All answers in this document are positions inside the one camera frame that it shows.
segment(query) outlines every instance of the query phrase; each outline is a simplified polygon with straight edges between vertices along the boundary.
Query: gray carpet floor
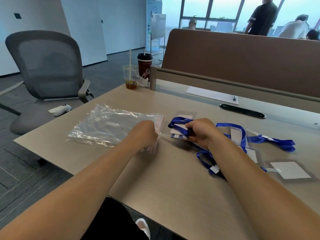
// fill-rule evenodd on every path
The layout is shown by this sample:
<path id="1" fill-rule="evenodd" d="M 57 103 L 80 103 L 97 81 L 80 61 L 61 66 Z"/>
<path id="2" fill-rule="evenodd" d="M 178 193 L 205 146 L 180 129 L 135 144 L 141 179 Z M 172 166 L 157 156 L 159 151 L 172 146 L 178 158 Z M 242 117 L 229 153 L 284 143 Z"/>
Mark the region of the gray carpet floor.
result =
<path id="1" fill-rule="evenodd" d="M 138 53 L 133 50 L 132 64 L 138 65 Z M 162 59 L 162 54 L 154 56 L 154 63 Z M 127 65 L 129 52 L 108 55 L 108 61 L 83 69 L 85 79 L 89 79 L 90 91 L 97 97 L 124 83 L 122 66 Z M 22 81 L 19 74 L 0 78 L 0 91 Z M 0 102 L 20 112 L 28 110 L 34 103 L 24 85 L 0 97 Z M 18 136 L 8 129 L 16 115 L 0 109 L 0 229 L 21 214 L 29 206 L 67 181 L 72 175 L 58 167 L 46 163 L 40 166 L 38 155 L 13 142 Z M 127 208 L 133 220 L 143 217 Z M 171 239 L 172 233 L 156 222 L 144 217 L 150 227 L 151 239 Z"/>

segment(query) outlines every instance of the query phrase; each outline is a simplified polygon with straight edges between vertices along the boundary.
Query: black t-shirt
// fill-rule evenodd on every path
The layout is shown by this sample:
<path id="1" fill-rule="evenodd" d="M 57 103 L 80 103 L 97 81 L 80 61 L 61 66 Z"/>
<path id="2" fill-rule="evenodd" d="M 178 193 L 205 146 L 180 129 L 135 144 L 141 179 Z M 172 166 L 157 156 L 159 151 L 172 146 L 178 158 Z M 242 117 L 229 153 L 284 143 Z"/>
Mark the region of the black t-shirt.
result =
<path id="1" fill-rule="evenodd" d="M 267 36 L 269 29 L 276 20 L 277 10 L 278 8 L 273 2 L 258 6 L 248 21 L 253 23 L 249 34 Z"/>

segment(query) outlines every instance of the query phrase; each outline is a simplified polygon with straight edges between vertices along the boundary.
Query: whiteboard stand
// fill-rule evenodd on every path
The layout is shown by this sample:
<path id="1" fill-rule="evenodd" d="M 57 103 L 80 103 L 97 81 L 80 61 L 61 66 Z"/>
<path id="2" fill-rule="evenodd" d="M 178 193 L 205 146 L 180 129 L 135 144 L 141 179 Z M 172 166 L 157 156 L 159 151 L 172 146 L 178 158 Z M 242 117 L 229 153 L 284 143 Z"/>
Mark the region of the whiteboard stand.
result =
<path id="1" fill-rule="evenodd" d="M 150 34 L 150 54 L 152 53 L 152 40 L 164 38 L 163 42 L 163 57 L 165 55 L 165 41 L 166 41 L 166 15 L 151 13 L 151 34 Z"/>

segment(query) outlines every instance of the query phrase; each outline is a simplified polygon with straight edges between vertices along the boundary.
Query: white shoe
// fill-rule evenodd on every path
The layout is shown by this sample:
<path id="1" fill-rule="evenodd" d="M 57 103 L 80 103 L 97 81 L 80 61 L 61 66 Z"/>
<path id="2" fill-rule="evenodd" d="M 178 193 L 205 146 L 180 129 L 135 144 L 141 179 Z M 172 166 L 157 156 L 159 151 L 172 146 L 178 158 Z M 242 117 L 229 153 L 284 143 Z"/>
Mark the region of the white shoe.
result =
<path id="1" fill-rule="evenodd" d="M 148 227 L 148 224 L 146 222 L 145 219 L 143 218 L 139 218 L 136 221 L 137 226 L 139 227 L 140 230 L 144 231 L 144 233 L 146 234 L 146 236 L 150 239 L 151 234 L 150 234 L 150 229 Z"/>

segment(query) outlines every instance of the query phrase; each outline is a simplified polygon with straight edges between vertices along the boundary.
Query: gray chair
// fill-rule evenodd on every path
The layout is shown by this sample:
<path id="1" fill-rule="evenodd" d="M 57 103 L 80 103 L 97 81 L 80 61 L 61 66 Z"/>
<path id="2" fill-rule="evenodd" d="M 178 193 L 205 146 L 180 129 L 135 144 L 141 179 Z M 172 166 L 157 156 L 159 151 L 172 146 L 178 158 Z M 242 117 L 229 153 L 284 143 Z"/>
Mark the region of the gray chair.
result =
<path id="1" fill-rule="evenodd" d="M 88 90 L 90 81 L 84 80 L 82 61 L 77 42 L 62 33 L 32 30 L 9 35 L 5 44 L 17 64 L 28 92 L 37 100 L 19 113 L 10 131 L 23 135 L 53 120 L 48 111 L 63 104 L 75 109 L 94 98 Z"/>

